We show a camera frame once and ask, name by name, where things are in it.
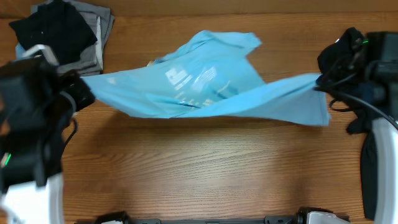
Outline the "light blue t-shirt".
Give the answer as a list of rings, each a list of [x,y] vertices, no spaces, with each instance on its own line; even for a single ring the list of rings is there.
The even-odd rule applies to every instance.
[[[316,73],[266,83],[247,60],[253,33],[203,30],[151,65],[85,77],[95,97],[138,118],[239,116],[327,126]]]

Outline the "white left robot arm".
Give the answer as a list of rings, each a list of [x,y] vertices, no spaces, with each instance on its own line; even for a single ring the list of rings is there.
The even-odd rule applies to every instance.
[[[62,154],[76,112],[95,101],[47,45],[1,67],[1,209],[9,223],[64,223]]]

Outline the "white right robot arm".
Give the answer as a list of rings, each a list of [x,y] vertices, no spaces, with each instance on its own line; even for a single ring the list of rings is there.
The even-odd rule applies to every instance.
[[[374,223],[397,224],[397,33],[366,34],[365,77],[383,88],[376,107],[384,114],[372,121],[377,147],[377,205]]]

